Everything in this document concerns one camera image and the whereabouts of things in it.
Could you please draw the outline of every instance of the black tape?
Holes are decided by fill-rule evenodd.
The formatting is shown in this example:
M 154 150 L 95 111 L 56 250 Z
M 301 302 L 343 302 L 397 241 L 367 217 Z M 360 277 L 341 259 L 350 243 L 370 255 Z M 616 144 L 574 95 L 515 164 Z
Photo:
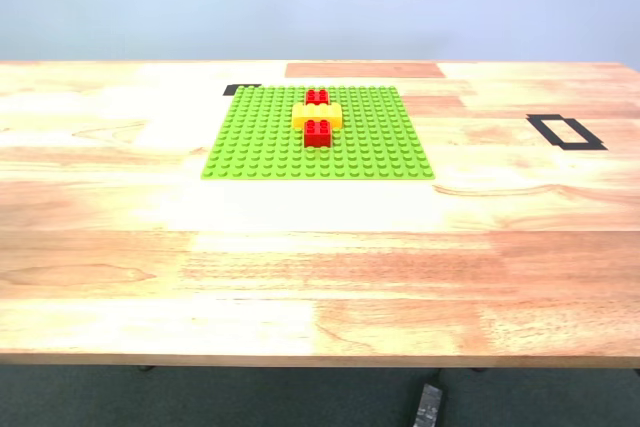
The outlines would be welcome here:
M 527 120 L 551 145 L 557 145 L 562 150 L 607 150 L 602 141 L 576 119 L 565 119 L 560 114 L 527 114 Z M 585 142 L 563 142 L 547 127 L 545 120 L 564 120 Z
M 262 84 L 229 84 L 222 95 L 235 95 L 238 87 L 260 87 Z

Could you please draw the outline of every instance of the red lego brick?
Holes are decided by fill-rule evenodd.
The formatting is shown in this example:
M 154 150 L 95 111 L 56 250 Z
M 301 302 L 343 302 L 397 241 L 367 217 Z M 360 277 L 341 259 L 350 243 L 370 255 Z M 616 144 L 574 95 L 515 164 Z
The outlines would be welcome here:
M 331 147 L 331 123 L 328 120 L 307 120 L 304 124 L 304 146 Z
M 306 95 L 304 96 L 304 103 L 307 104 L 329 104 L 329 92 L 325 89 L 320 90 L 307 90 Z

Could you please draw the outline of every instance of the wood grain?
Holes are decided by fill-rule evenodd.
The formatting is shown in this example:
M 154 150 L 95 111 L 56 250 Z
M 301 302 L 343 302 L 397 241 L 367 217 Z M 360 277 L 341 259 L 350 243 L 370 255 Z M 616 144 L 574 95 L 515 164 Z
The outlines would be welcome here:
M 0 362 L 640 367 L 640 74 L 625 66 L 0 74 Z M 200 181 L 224 87 L 247 82 L 395 85 L 436 180 Z M 552 146 L 529 114 L 576 118 L 608 150 Z M 309 202 L 328 208 L 301 215 Z

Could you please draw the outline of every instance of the black tape rectangle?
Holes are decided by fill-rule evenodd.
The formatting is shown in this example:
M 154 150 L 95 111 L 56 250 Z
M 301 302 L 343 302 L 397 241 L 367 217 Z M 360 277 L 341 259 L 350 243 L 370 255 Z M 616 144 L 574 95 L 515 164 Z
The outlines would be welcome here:
M 607 150 L 602 144 L 602 140 L 593 135 L 589 129 L 576 119 L 565 119 L 559 114 L 528 114 L 527 120 L 540 132 L 540 135 L 547 139 L 547 142 L 551 145 L 557 145 L 562 150 Z M 563 142 L 562 139 L 544 123 L 545 120 L 564 120 L 585 142 Z

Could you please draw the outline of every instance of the black object on floor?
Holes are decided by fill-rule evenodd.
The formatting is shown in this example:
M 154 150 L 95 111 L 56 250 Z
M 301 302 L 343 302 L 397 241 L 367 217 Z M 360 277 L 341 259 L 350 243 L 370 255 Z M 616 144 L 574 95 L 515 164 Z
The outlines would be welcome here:
M 418 405 L 418 412 L 413 421 L 413 427 L 436 427 L 438 424 L 438 414 L 444 392 L 439 388 L 425 384 Z
M 262 84 L 229 84 L 222 95 L 235 95 L 238 87 L 260 87 Z

